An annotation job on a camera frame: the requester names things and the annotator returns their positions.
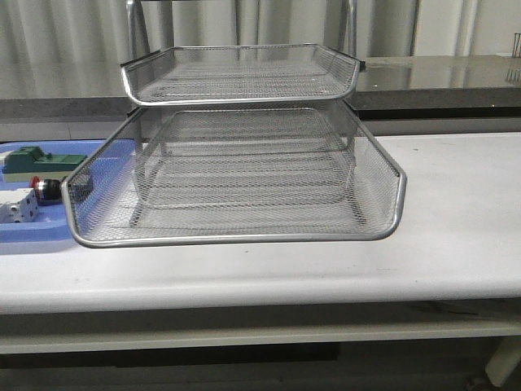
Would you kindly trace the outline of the mesh tray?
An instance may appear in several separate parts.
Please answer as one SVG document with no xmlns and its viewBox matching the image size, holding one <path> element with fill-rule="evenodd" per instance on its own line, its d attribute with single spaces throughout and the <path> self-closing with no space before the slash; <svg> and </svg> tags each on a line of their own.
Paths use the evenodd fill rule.
<svg viewBox="0 0 521 391">
<path fill-rule="evenodd" d="M 62 184 L 89 248 L 367 241 L 407 177 L 341 100 L 139 108 Z"/>
<path fill-rule="evenodd" d="M 138 106 L 281 103 L 348 97 L 364 64 L 316 43 L 179 46 L 121 66 Z"/>
<path fill-rule="evenodd" d="M 139 199 L 155 209 L 329 204 L 346 196 L 353 143 L 336 136 L 156 138 L 136 159 Z"/>
</svg>

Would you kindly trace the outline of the red emergency stop button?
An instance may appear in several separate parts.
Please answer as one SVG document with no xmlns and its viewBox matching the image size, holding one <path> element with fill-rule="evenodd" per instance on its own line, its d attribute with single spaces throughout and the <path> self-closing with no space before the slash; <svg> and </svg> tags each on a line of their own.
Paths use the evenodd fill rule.
<svg viewBox="0 0 521 391">
<path fill-rule="evenodd" d="M 63 199 L 61 185 L 65 179 L 65 177 L 54 179 L 32 176 L 28 184 L 34 189 L 39 204 L 55 204 Z M 78 182 L 68 184 L 68 189 L 70 198 L 80 202 L 92 192 L 94 182 L 89 174 L 82 174 Z"/>
</svg>

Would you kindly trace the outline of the blue plastic tray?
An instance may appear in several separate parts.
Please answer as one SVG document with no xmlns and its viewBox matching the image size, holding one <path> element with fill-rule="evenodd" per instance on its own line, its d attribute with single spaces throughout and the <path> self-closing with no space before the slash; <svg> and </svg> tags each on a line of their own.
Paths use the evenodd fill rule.
<svg viewBox="0 0 521 391">
<path fill-rule="evenodd" d="M 91 157 L 101 147 L 100 140 L 68 140 L 3 143 L 1 152 L 17 151 L 22 147 L 39 147 L 52 155 L 84 155 Z M 134 141 L 117 139 L 116 146 L 109 148 L 94 159 L 89 167 L 93 181 L 93 192 L 80 203 L 88 211 L 101 205 L 101 200 L 113 200 L 122 188 L 125 166 L 134 154 Z M 38 215 L 33 222 L 3 223 L 1 241 L 3 243 L 39 242 L 70 239 L 66 211 L 62 203 L 46 204 L 38 207 Z"/>
</svg>

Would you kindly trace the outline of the grey stone counter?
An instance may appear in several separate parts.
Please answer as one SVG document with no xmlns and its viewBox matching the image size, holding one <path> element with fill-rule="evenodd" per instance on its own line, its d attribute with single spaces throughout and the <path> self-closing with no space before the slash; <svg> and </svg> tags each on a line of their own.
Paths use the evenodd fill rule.
<svg viewBox="0 0 521 391">
<path fill-rule="evenodd" d="M 348 99 L 364 120 L 518 117 L 520 61 L 499 55 L 372 57 Z M 1 118 L 120 117 L 131 109 L 110 62 L 1 67 Z"/>
</svg>

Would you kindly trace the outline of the green and beige relay module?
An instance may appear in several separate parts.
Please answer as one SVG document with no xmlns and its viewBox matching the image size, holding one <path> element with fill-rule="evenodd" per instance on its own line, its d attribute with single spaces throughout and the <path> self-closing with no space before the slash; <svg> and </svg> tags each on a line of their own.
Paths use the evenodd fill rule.
<svg viewBox="0 0 521 391">
<path fill-rule="evenodd" d="M 44 152 L 40 147 L 22 147 L 10 152 L 4 160 L 4 182 L 28 182 L 32 177 L 62 179 L 86 159 L 81 154 Z"/>
</svg>

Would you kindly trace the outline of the white circuit breaker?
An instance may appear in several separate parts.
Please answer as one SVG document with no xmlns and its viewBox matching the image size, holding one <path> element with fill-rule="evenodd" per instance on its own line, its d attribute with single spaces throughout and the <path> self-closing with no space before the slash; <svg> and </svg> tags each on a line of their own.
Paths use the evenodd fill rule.
<svg viewBox="0 0 521 391">
<path fill-rule="evenodd" d="M 32 188 L 1 190 L 1 223 L 33 222 L 39 214 Z"/>
</svg>

